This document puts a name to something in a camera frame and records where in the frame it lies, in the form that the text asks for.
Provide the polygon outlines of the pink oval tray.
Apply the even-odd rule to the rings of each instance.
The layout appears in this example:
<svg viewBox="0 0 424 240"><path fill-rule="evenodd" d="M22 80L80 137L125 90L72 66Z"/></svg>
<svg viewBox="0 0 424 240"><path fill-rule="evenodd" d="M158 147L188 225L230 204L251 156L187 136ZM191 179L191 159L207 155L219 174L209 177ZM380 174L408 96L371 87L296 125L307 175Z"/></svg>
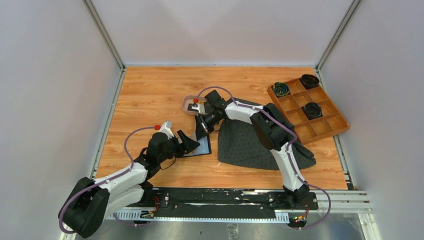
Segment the pink oval tray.
<svg viewBox="0 0 424 240"><path fill-rule="evenodd" d="M196 112L196 111L189 111L189 110L188 110L188 104L193 103L193 100L194 100L194 99L199 99L201 102L204 102L204 104L206 103L206 99L205 99L204 97L202 97L202 96L200 96L200 97L197 97L196 95L187 95L187 96L185 96L185 97L183 98L183 100L182 100L181 108L182 108L183 112L184 112L186 115L189 115L189 116L196 116L196 115L198 115L198 114L199 114L199 113L198 113L198 112Z"/></svg>

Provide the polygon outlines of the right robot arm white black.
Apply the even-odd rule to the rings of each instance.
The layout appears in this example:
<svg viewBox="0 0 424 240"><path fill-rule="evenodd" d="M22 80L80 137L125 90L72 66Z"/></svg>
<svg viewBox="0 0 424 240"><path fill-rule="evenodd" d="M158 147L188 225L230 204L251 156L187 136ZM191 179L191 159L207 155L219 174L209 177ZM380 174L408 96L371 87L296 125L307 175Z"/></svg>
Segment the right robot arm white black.
<svg viewBox="0 0 424 240"><path fill-rule="evenodd" d="M309 167L315 164L314 154L298 140L294 126L273 103L267 105L248 104L232 97L224 100L213 90L205 97L209 111L203 110L199 99L193 100L197 111L195 137L200 140L215 131L222 120L241 121L252 125L257 139L269 150L283 178L284 199L282 203L298 209L306 201L310 187L300 172L298 163Z"/></svg>

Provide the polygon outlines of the black leather card holder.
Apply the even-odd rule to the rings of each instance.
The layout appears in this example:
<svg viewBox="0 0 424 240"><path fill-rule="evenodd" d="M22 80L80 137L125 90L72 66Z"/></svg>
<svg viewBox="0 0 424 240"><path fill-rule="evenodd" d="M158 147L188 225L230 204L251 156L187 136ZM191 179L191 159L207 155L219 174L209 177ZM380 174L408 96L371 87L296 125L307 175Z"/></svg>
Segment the black leather card holder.
<svg viewBox="0 0 424 240"><path fill-rule="evenodd" d="M203 137L202 139L198 140L198 142L200 145L192 152L185 154L183 158L210 155L212 153L211 141L209 136Z"/></svg>

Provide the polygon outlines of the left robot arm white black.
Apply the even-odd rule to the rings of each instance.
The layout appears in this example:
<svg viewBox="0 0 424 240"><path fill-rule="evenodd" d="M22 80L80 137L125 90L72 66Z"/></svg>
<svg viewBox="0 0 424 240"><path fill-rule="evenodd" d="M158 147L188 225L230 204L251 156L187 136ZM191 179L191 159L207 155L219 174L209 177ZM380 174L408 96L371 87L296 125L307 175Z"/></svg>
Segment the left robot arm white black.
<svg viewBox="0 0 424 240"><path fill-rule="evenodd" d="M142 207L153 201L149 179L168 159L181 158L200 146L200 143L177 131L166 133L155 126L147 147L138 157L130 157L129 166L106 177L93 180L83 177L77 181L58 213L59 228L66 234L82 238L92 236L104 219L120 209L138 203Z"/></svg>

